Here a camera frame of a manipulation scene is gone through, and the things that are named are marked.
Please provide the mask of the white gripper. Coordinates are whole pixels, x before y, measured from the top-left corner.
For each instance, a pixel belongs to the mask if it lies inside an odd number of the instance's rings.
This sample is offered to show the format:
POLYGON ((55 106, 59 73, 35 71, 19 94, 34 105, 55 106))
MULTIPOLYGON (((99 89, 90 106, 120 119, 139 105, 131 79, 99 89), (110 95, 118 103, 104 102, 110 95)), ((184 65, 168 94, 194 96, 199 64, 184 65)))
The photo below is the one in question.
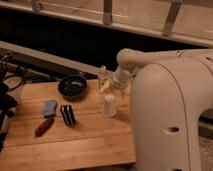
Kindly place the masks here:
POLYGON ((111 83, 107 80, 100 88, 100 93, 107 93, 112 91, 112 86, 115 89, 125 89, 128 86, 129 80, 133 74, 120 66, 117 67, 116 71, 112 74, 111 83))

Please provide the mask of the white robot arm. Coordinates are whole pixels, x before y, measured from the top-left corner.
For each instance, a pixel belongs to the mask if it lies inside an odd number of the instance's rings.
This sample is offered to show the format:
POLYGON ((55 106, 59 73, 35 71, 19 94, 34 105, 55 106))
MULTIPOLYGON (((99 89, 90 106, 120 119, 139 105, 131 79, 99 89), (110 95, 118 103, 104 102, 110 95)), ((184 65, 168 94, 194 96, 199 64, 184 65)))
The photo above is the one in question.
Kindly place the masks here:
POLYGON ((213 108, 213 49, 122 49, 109 86, 131 88, 137 171, 201 171, 198 123, 213 108))

